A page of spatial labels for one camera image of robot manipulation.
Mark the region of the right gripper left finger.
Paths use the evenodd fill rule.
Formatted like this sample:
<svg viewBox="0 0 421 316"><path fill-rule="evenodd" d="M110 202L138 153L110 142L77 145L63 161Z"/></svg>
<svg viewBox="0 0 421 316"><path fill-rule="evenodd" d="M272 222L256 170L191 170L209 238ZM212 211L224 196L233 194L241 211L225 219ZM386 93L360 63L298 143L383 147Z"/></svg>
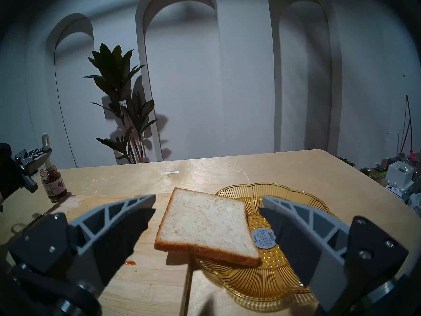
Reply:
<svg viewBox="0 0 421 316"><path fill-rule="evenodd" d="M155 194L120 200L70 222L64 213L47 214L8 250L17 265L40 275L107 286L148 229L155 201Z"/></svg>

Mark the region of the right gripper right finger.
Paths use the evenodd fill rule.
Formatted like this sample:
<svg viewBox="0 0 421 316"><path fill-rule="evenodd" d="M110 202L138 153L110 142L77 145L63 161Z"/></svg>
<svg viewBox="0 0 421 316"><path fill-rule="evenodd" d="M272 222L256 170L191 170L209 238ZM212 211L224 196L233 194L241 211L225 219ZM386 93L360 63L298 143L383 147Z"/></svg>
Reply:
<svg viewBox="0 0 421 316"><path fill-rule="evenodd" d="M292 270L319 302L317 312L392 312L407 298L396 278L408 250L363 216L347 225L331 214L273 196L260 214Z"/></svg>

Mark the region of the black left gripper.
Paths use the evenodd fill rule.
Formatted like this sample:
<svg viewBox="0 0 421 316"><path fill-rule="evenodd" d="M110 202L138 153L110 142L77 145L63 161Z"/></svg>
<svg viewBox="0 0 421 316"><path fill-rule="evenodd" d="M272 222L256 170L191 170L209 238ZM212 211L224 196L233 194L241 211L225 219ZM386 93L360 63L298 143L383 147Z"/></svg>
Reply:
<svg viewBox="0 0 421 316"><path fill-rule="evenodd" d="M42 148L22 150L12 158L11 147L7 143L0 144L0 212L3 213L3 203L18 189L26 188L34 193L38 184L32 176L50 158L52 150Z"/></svg>

